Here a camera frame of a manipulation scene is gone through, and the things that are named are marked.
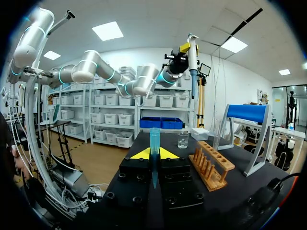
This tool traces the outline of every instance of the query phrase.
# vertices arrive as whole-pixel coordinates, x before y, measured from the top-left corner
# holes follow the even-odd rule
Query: white storage bin
[[[108,142],[117,143],[116,139],[116,136],[118,135],[117,133],[112,132],[111,130],[105,131],[105,133],[106,133],[106,140]]]
[[[83,104],[83,96],[82,95],[75,95],[73,97],[73,104],[76,104],[76,105],[82,105]],[[85,105],[88,104],[88,98],[86,97],[85,98]]]
[[[173,107],[173,95],[159,95],[160,107],[163,108],[172,108]]]
[[[144,106],[145,107],[155,107],[155,103],[157,101],[157,95],[151,95],[148,96]]]
[[[106,131],[105,130],[95,130],[95,137],[98,140],[106,139]]]
[[[134,114],[119,114],[118,120],[121,126],[131,126]]]
[[[99,77],[99,76],[94,77],[94,84],[101,84],[101,83],[105,84],[105,82],[106,82],[106,80]]]
[[[83,125],[71,125],[71,133],[77,135],[83,132]]]
[[[132,145],[133,133],[131,132],[120,132],[117,136],[117,145],[122,148],[130,148]]]
[[[106,104],[107,105],[119,105],[118,95],[116,95],[116,94],[107,94],[106,95]]]
[[[108,125],[118,124],[118,115],[117,114],[105,114],[105,121]]]
[[[61,97],[61,104],[73,104],[73,96]]]
[[[53,97],[52,98],[52,104],[57,104],[58,102],[58,97]]]
[[[192,78],[191,76],[188,75],[182,75],[182,77],[179,79],[178,84],[180,87],[185,88],[185,89],[191,89],[192,87]]]
[[[61,110],[62,119],[73,119],[74,111],[73,110]]]
[[[65,134],[71,133],[71,124],[64,125]]]
[[[176,108],[188,108],[189,96],[175,96],[175,107]]]
[[[95,95],[94,103],[96,105],[105,105],[106,104],[106,96],[105,95]]]
[[[132,105],[132,98],[119,98],[119,105],[130,106]]]
[[[112,88],[115,88],[115,85],[106,81],[106,87],[112,87]]]
[[[105,116],[103,114],[91,114],[92,123],[101,124],[105,122]]]

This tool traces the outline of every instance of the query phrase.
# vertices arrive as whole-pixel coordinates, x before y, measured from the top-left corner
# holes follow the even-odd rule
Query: test tube
[[[221,138],[221,120],[215,120],[214,122],[214,140],[213,140],[213,148],[217,151]]]
[[[151,128],[149,130],[150,136],[150,165],[152,168],[153,187],[157,187],[158,182],[158,161],[159,161],[159,150],[160,150],[160,129]]]

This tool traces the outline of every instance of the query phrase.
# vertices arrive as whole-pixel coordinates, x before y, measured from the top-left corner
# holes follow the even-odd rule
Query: yellow triangle
[[[130,157],[130,158],[131,159],[143,158],[143,159],[149,160],[149,154],[150,154],[150,148],[146,148],[143,151],[135,154],[133,157]],[[160,147],[160,159],[166,159],[166,158],[177,159],[179,157],[165,150],[164,148]]]
[[[166,158],[170,158],[170,159],[177,159],[179,158],[178,156],[176,156],[175,154],[167,151],[164,148],[160,148],[160,159],[166,159]]]
[[[139,159],[143,158],[146,160],[149,160],[149,153],[150,153],[150,148],[144,149],[143,151],[135,154],[133,157],[130,157],[131,159]]]

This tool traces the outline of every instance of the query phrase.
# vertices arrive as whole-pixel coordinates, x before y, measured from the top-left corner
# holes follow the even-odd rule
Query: poster
[[[257,102],[258,104],[266,105],[268,104],[268,93],[262,90],[257,90]]]

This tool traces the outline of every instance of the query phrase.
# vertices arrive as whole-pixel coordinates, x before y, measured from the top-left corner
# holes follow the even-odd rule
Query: wooden test tube rack
[[[227,185],[225,177],[229,170],[235,168],[235,165],[227,160],[218,151],[215,151],[210,145],[205,141],[199,141],[198,147],[195,149],[194,155],[189,155],[189,158],[201,177],[202,181],[205,183],[207,189],[211,192]],[[211,161],[207,160],[204,156],[203,150],[205,150],[223,169],[222,175],[215,169],[215,166],[211,164]]]

